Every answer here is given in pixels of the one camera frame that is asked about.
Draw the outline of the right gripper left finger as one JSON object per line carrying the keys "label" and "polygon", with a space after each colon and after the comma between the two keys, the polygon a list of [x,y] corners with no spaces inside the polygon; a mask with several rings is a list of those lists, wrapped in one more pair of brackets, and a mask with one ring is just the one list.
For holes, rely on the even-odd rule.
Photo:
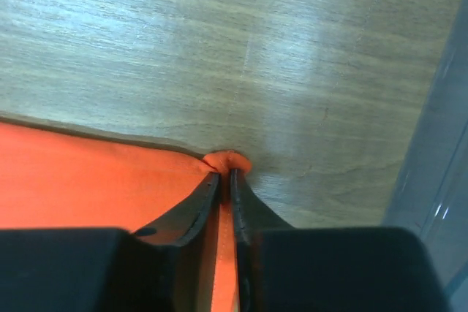
{"label": "right gripper left finger", "polygon": [[220,177],[134,232],[5,229],[3,311],[201,311],[214,280]]}

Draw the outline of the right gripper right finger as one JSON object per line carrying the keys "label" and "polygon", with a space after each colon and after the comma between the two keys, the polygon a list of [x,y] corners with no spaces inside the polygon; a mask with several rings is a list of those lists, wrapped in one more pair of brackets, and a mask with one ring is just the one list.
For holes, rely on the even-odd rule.
{"label": "right gripper right finger", "polygon": [[446,311],[422,242],[396,227],[298,229],[230,172],[242,311]]}

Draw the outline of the orange t shirt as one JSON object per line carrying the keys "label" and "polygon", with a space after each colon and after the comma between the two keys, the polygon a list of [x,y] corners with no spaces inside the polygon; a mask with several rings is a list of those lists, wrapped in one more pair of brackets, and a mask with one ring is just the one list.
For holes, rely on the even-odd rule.
{"label": "orange t shirt", "polygon": [[1,227],[135,231],[186,199],[210,172],[250,171],[235,151],[176,151],[1,124]]}

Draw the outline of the clear plastic bin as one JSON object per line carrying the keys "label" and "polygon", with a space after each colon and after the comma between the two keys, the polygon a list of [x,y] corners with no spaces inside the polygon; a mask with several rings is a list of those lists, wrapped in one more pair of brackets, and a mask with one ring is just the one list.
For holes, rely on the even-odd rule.
{"label": "clear plastic bin", "polygon": [[419,237],[452,311],[466,311],[467,0],[461,0],[382,222]]}

